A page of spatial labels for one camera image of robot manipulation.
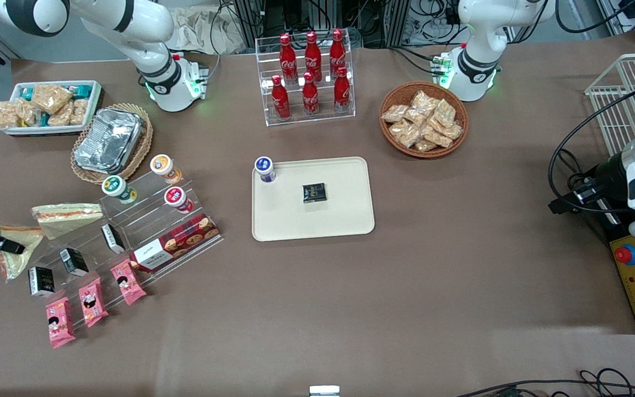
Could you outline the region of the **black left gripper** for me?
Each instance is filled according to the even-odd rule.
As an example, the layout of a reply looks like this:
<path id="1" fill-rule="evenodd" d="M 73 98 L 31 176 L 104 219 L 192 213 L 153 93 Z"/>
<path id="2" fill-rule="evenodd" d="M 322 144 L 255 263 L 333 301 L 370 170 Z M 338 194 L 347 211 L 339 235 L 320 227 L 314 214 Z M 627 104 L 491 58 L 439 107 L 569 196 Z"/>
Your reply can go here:
<path id="1" fill-rule="evenodd" d="M 569 196 L 550 201 L 548 208 L 553 214 L 579 213 L 580 202 L 595 202 L 603 211 L 630 211 L 626 175 L 622 155 L 613 155 L 593 168 L 593 179 L 572 179 Z"/>

